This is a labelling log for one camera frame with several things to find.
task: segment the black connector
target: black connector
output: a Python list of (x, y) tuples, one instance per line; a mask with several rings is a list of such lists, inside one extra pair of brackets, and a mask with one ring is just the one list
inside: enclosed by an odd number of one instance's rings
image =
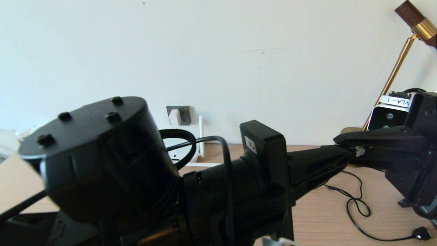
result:
[(423, 226), (415, 229), (413, 231), (413, 236), (422, 241), (427, 241), (432, 238), (431, 232)]

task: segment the desk surface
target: desk surface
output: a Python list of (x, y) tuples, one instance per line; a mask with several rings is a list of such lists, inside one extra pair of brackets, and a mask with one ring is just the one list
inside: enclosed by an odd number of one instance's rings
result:
[[(313, 148), (310, 146), (288, 146), (288, 151)], [(230, 145), (231, 158), (238, 158), (243, 153), (241, 145)], [(221, 147), (215, 144), (205, 145), (205, 158), (200, 162), (222, 162)], [(202, 167), (185, 167), (181, 174)], [(364, 218), (358, 214), (355, 207), (350, 207), (355, 221), (367, 233), (383, 238), (392, 239), (411, 235), (420, 226), (427, 227), (433, 236), (437, 231), (431, 223), (417, 216), (412, 209), (401, 208), (397, 202), (402, 195), (385, 179), (382, 172), (368, 168), (346, 169), (363, 180), (364, 201), (370, 206), (372, 216)], [(342, 188), (354, 196), (359, 193), (358, 181), (341, 173), (329, 182), (329, 185)], [(0, 164), (0, 213), (42, 190), (43, 184), (35, 172), (17, 155), (12, 155)], [(347, 197), (326, 187), (318, 188), (296, 202), (293, 207), (293, 225), (295, 240), (304, 246), (337, 246), (337, 245), (369, 245), (369, 246), (435, 246), (437, 240), (429, 241), (410, 239), (401, 242), (379, 242), (361, 234), (352, 224), (346, 213)], [(25, 212), (56, 211), (57, 207), (45, 198)]]

